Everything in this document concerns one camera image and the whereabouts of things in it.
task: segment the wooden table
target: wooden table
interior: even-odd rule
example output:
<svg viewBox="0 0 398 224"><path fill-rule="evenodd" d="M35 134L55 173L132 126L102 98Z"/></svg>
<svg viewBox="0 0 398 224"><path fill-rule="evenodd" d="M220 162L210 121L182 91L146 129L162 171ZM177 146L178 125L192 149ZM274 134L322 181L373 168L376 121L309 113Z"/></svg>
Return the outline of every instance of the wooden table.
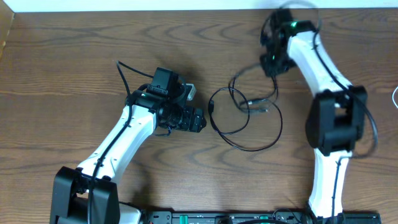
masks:
<svg viewBox="0 0 398 224"><path fill-rule="evenodd" d="M126 94L116 60L152 74L157 67L178 72L198 90L194 105L206 109L215 90L265 52L258 35L270 12L16 14L0 63L0 223L48 222L54 175L61 166L74 168L86 159L119 119ZM296 13L306 19L315 12ZM377 210L383 223L396 223L398 110L391 93L398 84L398 13L340 9L320 14L328 53L352 83L366 87L379 128L377 153L349 164L344 208ZM150 81L125 73L132 90ZM175 210L303 208L314 170L304 131L312 96L297 68L278 82L284 130L271 150L232 149L209 124L199 134L151 136L118 186L120 200ZM258 97L272 85L257 70L242 77L238 88ZM244 123L226 93L215 100L220 128ZM233 139L261 146L273 140L278 127L270 110L254 116ZM370 144L367 123L356 151Z"/></svg>

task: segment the white background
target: white background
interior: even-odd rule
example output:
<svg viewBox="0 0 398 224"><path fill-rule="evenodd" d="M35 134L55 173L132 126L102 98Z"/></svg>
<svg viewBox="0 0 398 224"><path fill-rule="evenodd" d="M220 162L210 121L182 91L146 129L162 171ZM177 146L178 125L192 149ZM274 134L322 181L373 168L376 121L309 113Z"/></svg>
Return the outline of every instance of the white background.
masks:
<svg viewBox="0 0 398 224"><path fill-rule="evenodd" d="M274 9L287 1L288 0L4 0L14 12ZM322 8L398 7L398 0L308 1Z"/></svg>

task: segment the cardboard edge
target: cardboard edge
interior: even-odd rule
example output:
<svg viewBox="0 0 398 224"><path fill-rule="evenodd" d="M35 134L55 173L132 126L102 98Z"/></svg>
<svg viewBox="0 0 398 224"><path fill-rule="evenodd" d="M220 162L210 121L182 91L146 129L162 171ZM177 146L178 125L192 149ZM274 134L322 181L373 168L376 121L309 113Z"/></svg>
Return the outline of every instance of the cardboard edge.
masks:
<svg viewBox="0 0 398 224"><path fill-rule="evenodd" d="M6 46L7 37L10 33L12 21L14 20L14 12L7 6L7 4L0 0L0 61L2 52Z"/></svg>

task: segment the black metal base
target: black metal base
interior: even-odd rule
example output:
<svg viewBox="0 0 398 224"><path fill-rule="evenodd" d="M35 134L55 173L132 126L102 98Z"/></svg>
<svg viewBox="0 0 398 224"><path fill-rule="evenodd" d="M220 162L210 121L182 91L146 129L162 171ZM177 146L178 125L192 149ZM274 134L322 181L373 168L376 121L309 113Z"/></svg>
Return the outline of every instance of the black metal base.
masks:
<svg viewBox="0 0 398 224"><path fill-rule="evenodd" d="M303 212L293 210L296 217L301 219L304 224L314 224L311 219L306 219ZM296 224L298 221L290 212L277 212L272 217L273 212L256 212L256 213L204 213L204 212L150 212L143 211L141 216L142 224L238 224L241 222L263 219L267 223L267 219L280 220L286 223ZM371 212L361 213L344 213L345 224L381 224L380 214ZM317 223L329 223L328 220L318 220Z"/></svg>

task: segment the wooden tabletop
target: wooden tabletop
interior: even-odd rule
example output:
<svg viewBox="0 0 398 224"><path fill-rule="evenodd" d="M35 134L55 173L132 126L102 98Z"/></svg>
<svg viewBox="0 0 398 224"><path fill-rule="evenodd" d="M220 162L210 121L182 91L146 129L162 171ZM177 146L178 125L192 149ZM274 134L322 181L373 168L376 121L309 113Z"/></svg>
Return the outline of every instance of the wooden tabletop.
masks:
<svg viewBox="0 0 398 224"><path fill-rule="evenodd" d="M115 61L153 74L165 67L194 83L193 104L207 111L217 89L265 52L259 28L271 11L74 12L16 14L0 62L0 223L49 220L53 178L75 168L119 119L126 97ZM315 11L295 11L314 18ZM398 206L398 13L395 9L321 10L325 48L340 71L368 91L379 128L379 148L349 162L345 210L375 210L396 223ZM125 71L130 89L150 80ZM241 152L211 128L151 136L118 186L119 199L174 210L303 208L312 190L314 155L304 124L312 96L297 68L278 77L282 137L266 152ZM255 70L239 80L248 97L272 90ZM223 130L245 122L227 93L215 98ZM232 138L247 146L271 142L275 110L253 116ZM371 144L366 123L357 152Z"/></svg>

